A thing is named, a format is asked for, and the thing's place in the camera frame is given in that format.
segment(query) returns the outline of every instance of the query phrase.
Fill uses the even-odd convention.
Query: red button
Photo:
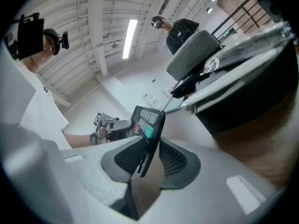
[[[135,129],[134,129],[134,133],[137,132],[137,128],[138,128],[138,122],[136,123]]]

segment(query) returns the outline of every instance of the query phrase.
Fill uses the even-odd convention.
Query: black calculator
[[[142,136],[145,143],[144,156],[140,162],[137,173],[143,177],[155,154],[165,122],[165,112],[162,110],[136,106],[131,120],[134,122],[127,137]]]

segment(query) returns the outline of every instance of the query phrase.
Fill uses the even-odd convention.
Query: clear plastic bag
[[[211,56],[206,61],[201,75],[244,62],[258,54],[277,48],[284,42],[295,39],[296,35],[286,21],[260,28],[257,32],[252,33],[247,40],[236,42],[230,48],[225,47]]]

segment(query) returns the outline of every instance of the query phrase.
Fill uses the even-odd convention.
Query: rectangular light fixture
[[[138,21],[134,20],[134,19],[131,19],[129,22],[129,27],[127,30],[127,36],[126,36],[126,41],[125,41],[125,48],[123,50],[123,55],[122,55],[123,59],[127,59],[129,57],[131,43],[133,40],[133,35],[134,35],[135,29],[136,29],[137,22]]]

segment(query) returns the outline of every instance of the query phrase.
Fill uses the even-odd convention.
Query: white t-shirt
[[[21,62],[16,66],[22,75],[36,89],[22,119],[20,125],[36,132],[42,139],[57,143],[59,149],[70,149],[62,130],[69,123],[57,108],[54,98],[47,90],[36,74],[32,73]]]

